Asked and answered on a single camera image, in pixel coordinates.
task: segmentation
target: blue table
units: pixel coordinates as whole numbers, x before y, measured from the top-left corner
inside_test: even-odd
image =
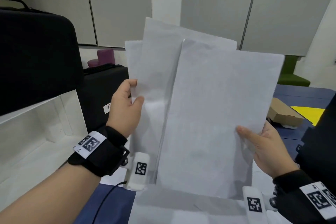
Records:
[[[274,97],[288,106],[326,108],[334,94],[335,91],[330,89],[277,85]],[[276,126],[292,158],[297,155],[297,145],[303,145],[301,138],[308,127],[312,127],[308,120],[304,120],[297,129]],[[99,184],[74,224],[91,224],[101,201],[111,188],[111,185]],[[104,202],[95,224],[127,224],[134,198],[135,192],[116,188]]]

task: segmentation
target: black cable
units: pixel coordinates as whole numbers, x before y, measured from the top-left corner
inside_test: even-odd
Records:
[[[110,194],[116,187],[118,187],[118,186],[121,185],[121,184],[126,184],[126,183],[127,183],[127,181],[118,183],[118,184],[115,185],[113,188],[111,188],[111,190],[106,194],[106,196],[104,197],[103,201],[100,203],[100,205],[99,205],[99,207],[98,207],[98,210],[97,210],[97,212],[96,212],[96,215],[95,215],[94,218],[93,218],[92,224],[95,223],[96,218],[97,218],[98,213],[99,213],[99,210],[100,210],[100,208],[102,207],[104,201],[107,199],[108,195],[109,195],[109,194]]]

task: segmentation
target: yellow paper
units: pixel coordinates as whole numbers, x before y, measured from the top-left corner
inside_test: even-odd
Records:
[[[291,106],[295,111],[309,120],[313,126],[316,126],[317,122],[320,120],[322,113],[325,109],[304,107],[304,106]]]

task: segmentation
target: green chair backrest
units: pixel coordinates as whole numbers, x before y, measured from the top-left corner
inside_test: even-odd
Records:
[[[281,69],[281,74],[292,74],[296,66],[298,56],[286,55]]]

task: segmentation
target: cardboard box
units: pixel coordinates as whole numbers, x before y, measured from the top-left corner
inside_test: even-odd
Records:
[[[294,109],[290,108],[288,105],[277,98],[272,98],[267,117],[274,122],[280,123],[281,125],[288,125],[292,127],[301,125],[305,119]]]

